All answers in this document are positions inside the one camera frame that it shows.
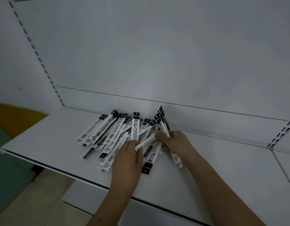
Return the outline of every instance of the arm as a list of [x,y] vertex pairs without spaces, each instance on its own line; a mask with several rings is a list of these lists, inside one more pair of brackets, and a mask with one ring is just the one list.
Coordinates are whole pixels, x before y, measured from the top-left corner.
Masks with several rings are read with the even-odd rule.
[[157,136],[190,171],[215,226],[265,226],[196,151],[184,133],[172,133],[172,138],[161,132],[157,132]]
[[116,152],[109,192],[87,226],[117,225],[141,176],[142,151],[137,156],[134,151],[138,144],[136,140],[126,141]]

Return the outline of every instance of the yellow panel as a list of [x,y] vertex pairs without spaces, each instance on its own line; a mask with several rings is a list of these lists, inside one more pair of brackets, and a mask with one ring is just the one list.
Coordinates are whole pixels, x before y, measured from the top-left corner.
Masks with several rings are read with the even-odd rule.
[[0,127],[3,128],[11,138],[20,135],[46,116],[47,114],[40,112],[0,104]]

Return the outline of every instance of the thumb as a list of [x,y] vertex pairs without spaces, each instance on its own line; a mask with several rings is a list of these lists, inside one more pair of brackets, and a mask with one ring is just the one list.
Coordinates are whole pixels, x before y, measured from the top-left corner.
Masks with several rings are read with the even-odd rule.
[[139,149],[137,154],[136,154],[136,164],[139,167],[143,167],[143,155],[142,155],[142,149]]
[[166,136],[165,133],[162,133],[161,131],[156,131],[155,134],[156,134],[156,136],[157,136],[160,140],[162,140],[162,142],[164,142],[166,145],[169,144],[171,138],[169,138],[168,136]]

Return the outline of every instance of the beige floor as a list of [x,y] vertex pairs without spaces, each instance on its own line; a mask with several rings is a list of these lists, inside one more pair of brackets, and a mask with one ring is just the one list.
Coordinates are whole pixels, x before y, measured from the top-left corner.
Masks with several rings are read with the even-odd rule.
[[44,169],[0,214],[0,226],[84,226],[90,215],[63,204],[74,179]]

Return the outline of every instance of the hand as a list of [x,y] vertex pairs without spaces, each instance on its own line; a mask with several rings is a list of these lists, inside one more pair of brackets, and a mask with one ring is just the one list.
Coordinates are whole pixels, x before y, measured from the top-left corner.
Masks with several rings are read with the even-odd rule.
[[131,198],[141,177],[143,167],[142,150],[135,155],[135,146],[139,141],[125,141],[117,150],[112,165],[112,177],[110,191],[116,191],[121,195]]
[[156,131],[155,133],[173,153],[180,157],[183,164],[194,152],[196,152],[186,135],[181,131],[172,131],[173,136],[171,138],[161,131]]

